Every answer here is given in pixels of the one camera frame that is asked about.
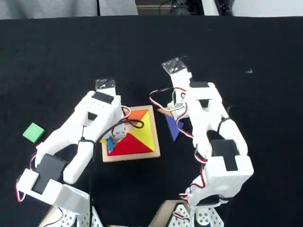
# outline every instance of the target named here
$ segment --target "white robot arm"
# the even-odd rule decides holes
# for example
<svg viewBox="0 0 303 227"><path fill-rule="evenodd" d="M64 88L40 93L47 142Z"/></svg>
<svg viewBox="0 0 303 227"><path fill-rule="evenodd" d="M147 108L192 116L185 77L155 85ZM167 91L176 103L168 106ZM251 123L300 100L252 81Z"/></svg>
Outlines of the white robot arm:
<svg viewBox="0 0 303 227"><path fill-rule="evenodd" d="M93 157L94 144L99 137L122 118L121 97L114 87L89 91L75 107L74 113L37 146L34 171L25 169L17 189L50 205L61 207L75 214L89 210L89 195L74 187L61 184L75 183ZM113 135L125 136L125 126L115 127ZM68 164L55 156L70 144L77 144L75 157Z"/></svg>
<svg viewBox="0 0 303 227"><path fill-rule="evenodd" d="M193 180L186 193L182 194L191 215L199 206L219 206L235 196L245 181L253 174L247 156L247 144L236 123L229 118L222 98L213 83L194 82L185 64L175 58L162 64L171 76L176 97L167 105L173 117L189 117L193 131L195 158L202 163L200 175ZM218 132L223 140L211 140L207 132Z"/></svg>

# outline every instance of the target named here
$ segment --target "blue triangle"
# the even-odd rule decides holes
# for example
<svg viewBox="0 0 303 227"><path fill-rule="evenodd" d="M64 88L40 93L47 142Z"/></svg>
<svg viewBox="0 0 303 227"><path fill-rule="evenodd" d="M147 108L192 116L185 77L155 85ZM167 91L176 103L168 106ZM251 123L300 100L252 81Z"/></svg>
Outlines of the blue triangle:
<svg viewBox="0 0 303 227"><path fill-rule="evenodd" d="M172 139L175 141L177 136L180 133L180 131L176 127L175 119L173 117L168 116L167 114L165 114L165 118L166 118L167 124L169 125L169 130L170 130ZM182 129L183 125L184 125L183 122L178 122L179 128Z"/></svg>

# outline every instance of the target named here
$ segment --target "green block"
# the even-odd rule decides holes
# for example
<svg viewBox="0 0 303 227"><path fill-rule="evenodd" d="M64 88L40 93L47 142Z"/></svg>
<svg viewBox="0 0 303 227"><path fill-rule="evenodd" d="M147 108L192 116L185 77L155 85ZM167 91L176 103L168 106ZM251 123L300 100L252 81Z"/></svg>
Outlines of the green block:
<svg viewBox="0 0 303 227"><path fill-rule="evenodd" d="M29 141L36 143L38 139L41 138L44 132L45 130L43 128L36 125L35 123L31 123L31 125L25 130L22 135Z"/></svg>

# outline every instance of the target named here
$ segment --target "black cloth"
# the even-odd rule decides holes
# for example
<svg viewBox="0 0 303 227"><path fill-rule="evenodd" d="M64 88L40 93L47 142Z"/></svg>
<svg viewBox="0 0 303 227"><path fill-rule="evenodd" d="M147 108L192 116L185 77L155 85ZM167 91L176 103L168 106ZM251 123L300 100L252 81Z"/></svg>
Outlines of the black cloth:
<svg viewBox="0 0 303 227"><path fill-rule="evenodd" d="M171 86L161 63L187 55L193 78L213 82L233 105L254 166L227 225L299 226L302 24L299 17L199 16L0 21L1 224L36 226L49 208L29 196L15 200L15 179L35 151L22 137L31 122L45 139L95 79L118 79L124 105L150 105L151 91ZM155 98L165 105L171 95ZM95 163L92 194L105 224L147 226L199 174L191 140L180 135L173 143L165 117L155 112L155 119L160 158ZM87 177L76 184L84 191Z"/></svg>

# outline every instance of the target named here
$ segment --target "black wire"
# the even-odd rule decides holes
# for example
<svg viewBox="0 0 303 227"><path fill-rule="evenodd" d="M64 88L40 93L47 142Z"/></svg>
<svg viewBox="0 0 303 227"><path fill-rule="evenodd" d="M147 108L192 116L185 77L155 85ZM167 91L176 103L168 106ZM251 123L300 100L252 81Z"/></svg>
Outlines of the black wire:
<svg viewBox="0 0 303 227"><path fill-rule="evenodd" d="M173 67L173 72L175 71L175 68L179 65L179 63L180 63L180 61L182 60L182 59L184 59L184 58L186 58L186 59L188 59L188 56L182 56L182 57L180 57L179 58L179 60L176 62L176 64L174 65L174 67Z"/></svg>
<svg viewBox="0 0 303 227"><path fill-rule="evenodd" d="M49 223L49 224L46 224L45 226L43 226L43 227L46 227L46 226L50 226L50 225L53 225L53 224L55 224L55 223L57 223L58 221L60 221L62 218L63 218L63 211L62 211L62 209L60 208L60 207L58 207L58 209L61 211L61 213L62 213L62 216L60 217L60 219L59 220L57 220L57 221L55 221L55 222L52 222L52 223Z"/></svg>
<svg viewBox="0 0 303 227"><path fill-rule="evenodd" d="M222 123L225 122L225 121L227 121L227 120L231 120L231 118L229 118L229 117L227 117L227 118L222 117L222 118L221 118L221 121L220 121L220 123L219 123L219 125L218 125L217 133L220 132L220 128L221 128Z"/></svg>
<svg viewBox="0 0 303 227"><path fill-rule="evenodd" d="M172 0L165 1L165 2L163 2L163 3L161 3L161 4L159 5L159 15L161 15L161 7L162 7L165 3L168 3L168 2L170 2L170 1L172 1Z"/></svg>
<svg viewBox="0 0 303 227"><path fill-rule="evenodd" d="M122 120L122 121L119 121L118 123L114 124L113 126L109 127L108 129L106 129L104 131L104 133L102 133L102 135L99 137L99 139L97 139L97 141L100 141L102 140L102 138L109 132L111 131L112 129L114 129L116 126L120 125L120 124L123 124L123 123L126 123L126 122L140 122L142 125L138 127L138 129L141 129L143 128L144 126L144 122L143 121L140 121L140 120L137 120L137 119L126 119L126 120Z"/></svg>
<svg viewBox="0 0 303 227"><path fill-rule="evenodd" d="M126 113L125 113L125 111L124 111L123 107L122 107L122 112L123 112L123 115L124 115L124 116L126 116ZM132 122L129 122L129 124L130 124L131 126L133 126L134 128L138 128L138 129L143 128L143 127L141 127L141 126L137 126L137 125L135 125L135 124L134 124L134 123L132 123Z"/></svg>
<svg viewBox="0 0 303 227"><path fill-rule="evenodd" d="M137 120L137 119L122 120L122 121L119 121L118 123L112 125L108 129L106 129L96 141L100 141L109 131L112 131L112 129L114 129L116 126L118 126L120 124L123 124L123 123L126 123L126 122L140 122L142 124L141 126L136 125L138 127L138 129L141 129L144 126L144 122L140 121L140 120ZM97 146L94 143L94 141L86 140L84 137L82 137L80 141L88 141L88 142L92 142L94 144L92 162L90 163L90 167L89 167L89 227L91 227L92 218L93 218L93 210L92 210L93 206L92 206L92 195L91 195L91 188L92 188L92 183L91 182L92 182L92 180L91 180L91 178L92 178L92 167L95 163L96 147Z"/></svg>

